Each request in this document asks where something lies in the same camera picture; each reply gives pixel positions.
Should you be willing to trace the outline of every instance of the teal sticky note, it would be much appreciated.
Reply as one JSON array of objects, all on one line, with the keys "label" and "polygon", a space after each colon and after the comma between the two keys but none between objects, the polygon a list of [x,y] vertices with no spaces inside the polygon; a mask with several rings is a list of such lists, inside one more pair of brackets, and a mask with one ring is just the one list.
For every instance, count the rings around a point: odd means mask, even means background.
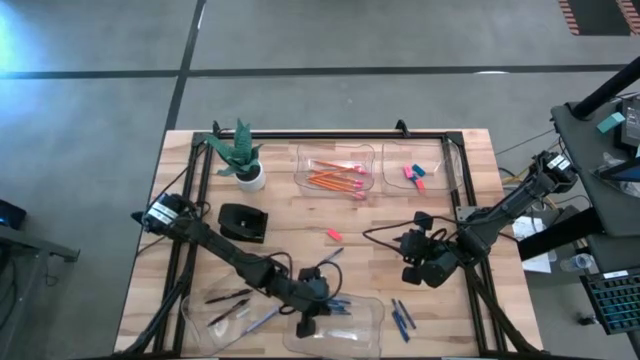
[{"label": "teal sticky note", "polygon": [[618,126],[618,124],[620,124],[624,120],[624,116],[622,116],[622,114],[620,113],[611,114],[608,118],[602,120],[602,122],[598,124],[598,130],[600,130],[600,132],[604,134],[607,131]]}]

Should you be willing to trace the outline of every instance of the white flower pot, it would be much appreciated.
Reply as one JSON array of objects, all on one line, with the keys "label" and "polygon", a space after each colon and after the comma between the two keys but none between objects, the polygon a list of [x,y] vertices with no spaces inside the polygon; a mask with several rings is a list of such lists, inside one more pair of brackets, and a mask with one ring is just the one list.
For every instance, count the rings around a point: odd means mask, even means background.
[{"label": "white flower pot", "polygon": [[240,178],[238,178],[237,174],[235,175],[236,182],[238,183],[238,187],[240,188],[240,190],[246,192],[256,192],[264,187],[264,184],[267,181],[267,176],[260,161],[258,161],[258,165],[260,165],[260,172],[258,173],[258,176],[256,176],[252,180],[241,180]]}]

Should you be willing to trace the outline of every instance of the gray floor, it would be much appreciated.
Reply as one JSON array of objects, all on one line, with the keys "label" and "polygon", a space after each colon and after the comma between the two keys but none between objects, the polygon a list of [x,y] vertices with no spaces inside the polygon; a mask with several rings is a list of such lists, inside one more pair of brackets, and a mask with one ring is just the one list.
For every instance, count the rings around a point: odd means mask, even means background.
[{"label": "gray floor", "polygon": [[[0,0],[0,71],[175,70],[195,0]],[[640,37],[574,37],[555,0],[209,0],[193,69],[619,64]],[[496,151],[552,126],[549,108],[611,73],[189,79],[177,129],[489,128]],[[82,248],[51,261],[16,359],[111,352],[175,79],[0,80],[0,198],[29,232]],[[498,156],[519,171],[549,134]],[[571,194],[583,193],[580,186]],[[577,207],[584,207],[576,200]],[[536,279],[545,348],[629,358],[626,339],[572,321],[575,284]]]}]

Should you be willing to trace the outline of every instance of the clear plastic bin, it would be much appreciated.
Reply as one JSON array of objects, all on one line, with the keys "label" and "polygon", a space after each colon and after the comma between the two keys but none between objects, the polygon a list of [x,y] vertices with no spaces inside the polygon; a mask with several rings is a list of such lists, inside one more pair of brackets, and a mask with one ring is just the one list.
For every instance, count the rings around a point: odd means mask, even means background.
[{"label": "clear plastic bin", "polygon": [[[407,179],[404,167],[418,165],[426,173],[419,177],[425,190]],[[447,168],[452,170],[452,179]],[[412,144],[387,142],[382,145],[382,192],[392,196],[442,196],[463,184],[460,148],[452,142]]]},{"label": "clear plastic bin", "polygon": [[[224,350],[257,329],[274,309],[277,314],[278,307],[263,301],[264,296],[255,290],[249,294],[212,304],[205,303],[207,300],[221,298],[243,289],[250,288],[242,278],[230,273],[207,289],[191,293],[180,304],[180,311],[186,320],[187,328],[202,355],[211,356]],[[215,325],[209,326],[212,320],[244,299],[249,299],[246,305],[233,311]]]},{"label": "clear plastic bin", "polygon": [[[294,181],[304,196],[364,200],[374,184],[375,151],[371,145],[314,143],[298,146]],[[331,173],[321,176],[321,172]],[[320,180],[323,184],[313,183]]]},{"label": "clear plastic bin", "polygon": [[384,305],[375,298],[340,294],[350,301],[350,315],[316,316],[316,333],[306,338],[296,336],[300,313],[289,315],[284,346],[290,351],[331,359],[378,359],[380,326],[384,320]]}]

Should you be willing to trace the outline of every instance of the potted plant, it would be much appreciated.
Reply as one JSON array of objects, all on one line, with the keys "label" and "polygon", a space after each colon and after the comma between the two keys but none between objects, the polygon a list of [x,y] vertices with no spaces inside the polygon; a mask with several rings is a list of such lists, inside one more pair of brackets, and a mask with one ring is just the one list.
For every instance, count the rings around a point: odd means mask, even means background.
[{"label": "potted plant", "polygon": [[233,146],[218,139],[215,135],[207,135],[206,141],[220,155],[229,167],[218,170],[218,175],[233,174],[238,187],[247,192],[255,192],[264,187],[266,176],[262,164],[258,160],[258,150],[262,144],[251,148],[251,125],[244,126],[238,119],[236,132],[233,136]]}]

